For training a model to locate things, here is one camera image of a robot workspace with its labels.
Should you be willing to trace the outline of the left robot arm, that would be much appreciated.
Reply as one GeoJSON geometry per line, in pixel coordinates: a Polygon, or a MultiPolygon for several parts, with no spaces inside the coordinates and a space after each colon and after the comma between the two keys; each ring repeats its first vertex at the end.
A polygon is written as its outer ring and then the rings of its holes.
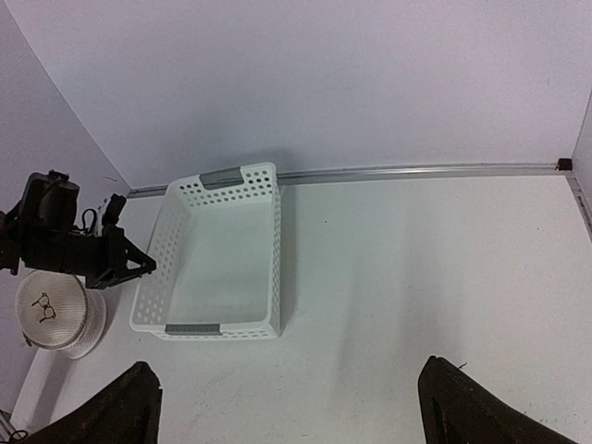
{"type": "Polygon", "coordinates": [[[153,273],[155,259],[139,249],[118,225],[127,199],[114,194],[100,211],[89,208],[90,224],[75,224],[80,187],[54,170],[28,178],[17,204],[1,214],[1,267],[16,275],[20,265],[85,278],[104,290],[153,273]]]}

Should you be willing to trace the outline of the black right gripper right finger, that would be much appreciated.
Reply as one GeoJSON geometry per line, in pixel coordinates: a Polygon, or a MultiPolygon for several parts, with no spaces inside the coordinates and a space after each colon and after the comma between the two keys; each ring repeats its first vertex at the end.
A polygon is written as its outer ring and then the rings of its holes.
{"type": "Polygon", "coordinates": [[[430,356],[417,382],[427,443],[570,443],[487,391],[443,357],[430,356]]]}

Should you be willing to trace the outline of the white perforated plastic basket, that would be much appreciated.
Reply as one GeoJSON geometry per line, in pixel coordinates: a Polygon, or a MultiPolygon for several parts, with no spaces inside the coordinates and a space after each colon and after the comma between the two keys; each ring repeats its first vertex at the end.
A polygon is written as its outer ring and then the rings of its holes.
{"type": "Polygon", "coordinates": [[[281,196],[272,163],[169,184],[129,326],[162,340],[274,339],[280,320],[281,196]]]}

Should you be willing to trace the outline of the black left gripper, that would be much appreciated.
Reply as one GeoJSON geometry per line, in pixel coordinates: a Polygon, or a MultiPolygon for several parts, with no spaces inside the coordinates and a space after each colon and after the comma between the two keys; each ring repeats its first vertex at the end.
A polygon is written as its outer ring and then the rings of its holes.
{"type": "Polygon", "coordinates": [[[18,203],[8,212],[8,270],[20,265],[82,276],[89,289],[124,284],[156,270],[156,261],[129,240],[122,228],[100,236],[75,225],[80,187],[54,170],[30,174],[18,203]]]}

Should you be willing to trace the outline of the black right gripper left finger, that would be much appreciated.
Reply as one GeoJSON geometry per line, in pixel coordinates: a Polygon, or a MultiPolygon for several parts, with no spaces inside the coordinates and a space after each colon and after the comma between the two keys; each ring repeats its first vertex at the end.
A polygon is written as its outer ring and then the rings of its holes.
{"type": "Polygon", "coordinates": [[[143,361],[100,392],[22,443],[156,443],[163,399],[161,383],[143,361]]]}

